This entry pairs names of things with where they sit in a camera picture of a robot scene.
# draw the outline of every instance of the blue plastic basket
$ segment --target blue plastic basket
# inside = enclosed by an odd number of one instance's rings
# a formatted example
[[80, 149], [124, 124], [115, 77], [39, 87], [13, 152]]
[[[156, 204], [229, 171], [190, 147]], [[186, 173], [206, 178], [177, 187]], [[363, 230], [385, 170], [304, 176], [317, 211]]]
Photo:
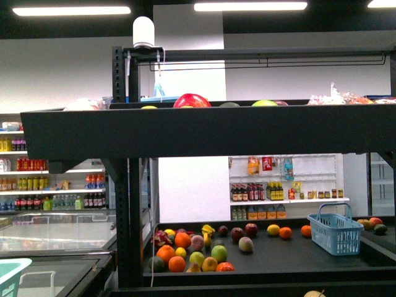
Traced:
[[[343, 204], [348, 207], [346, 217], [335, 213], [321, 213], [325, 206]], [[312, 240], [331, 255], [359, 254], [360, 233], [364, 227], [352, 220], [352, 211], [349, 204], [322, 204], [317, 214], [308, 215], [308, 220], [311, 222]]]
[[0, 297], [17, 297], [20, 273], [31, 263], [27, 258], [0, 260]]

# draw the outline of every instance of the juice bottle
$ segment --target juice bottle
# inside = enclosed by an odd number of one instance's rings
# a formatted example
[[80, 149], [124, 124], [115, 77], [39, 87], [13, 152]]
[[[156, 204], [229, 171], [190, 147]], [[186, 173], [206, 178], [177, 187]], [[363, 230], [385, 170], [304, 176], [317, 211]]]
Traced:
[[257, 220], [257, 211], [255, 210], [255, 208], [253, 206], [250, 206], [247, 209], [247, 214], [248, 214], [248, 220]]
[[277, 212], [273, 205], [270, 205], [270, 207], [267, 209], [267, 218], [269, 220], [273, 220], [273, 219], [277, 218]]
[[267, 212], [264, 209], [264, 206], [260, 205], [257, 209], [257, 219], [265, 220], [267, 218]]
[[283, 204], [279, 204], [277, 207], [277, 218], [286, 218], [286, 208]]
[[80, 196], [77, 196], [74, 202], [74, 209], [82, 210], [84, 208], [84, 202], [82, 201]]

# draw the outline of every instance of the basket handle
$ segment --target basket handle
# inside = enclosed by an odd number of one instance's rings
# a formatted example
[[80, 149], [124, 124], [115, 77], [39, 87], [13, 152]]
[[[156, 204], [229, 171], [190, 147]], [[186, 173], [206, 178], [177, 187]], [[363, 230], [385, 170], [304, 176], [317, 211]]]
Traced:
[[321, 220], [321, 210], [323, 207], [325, 206], [332, 206], [332, 205], [346, 205], [348, 207], [348, 210], [346, 211], [346, 217], [352, 221], [352, 209], [351, 206], [348, 203], [342, 202], [342, 203], [324, 203], [319, 207], [319, 211], [317, 212], [317, 220], [320, 221]]

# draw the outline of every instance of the teal container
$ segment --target teal container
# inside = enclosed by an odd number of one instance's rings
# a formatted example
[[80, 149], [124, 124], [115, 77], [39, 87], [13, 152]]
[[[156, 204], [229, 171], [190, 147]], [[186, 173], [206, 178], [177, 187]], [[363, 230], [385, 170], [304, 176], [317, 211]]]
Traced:
[[0, 297], [17, 297], [21, 271], [31, 263], [27, 258], [0, 260]]

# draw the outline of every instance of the green apple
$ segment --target green apple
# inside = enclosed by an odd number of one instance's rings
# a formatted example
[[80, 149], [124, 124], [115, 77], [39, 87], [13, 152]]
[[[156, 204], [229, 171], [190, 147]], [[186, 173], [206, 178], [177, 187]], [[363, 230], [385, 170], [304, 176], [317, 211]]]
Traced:
[[278, 106], [278, 105], [271, 100], [259, 100], [254, 102], [252, 106]]

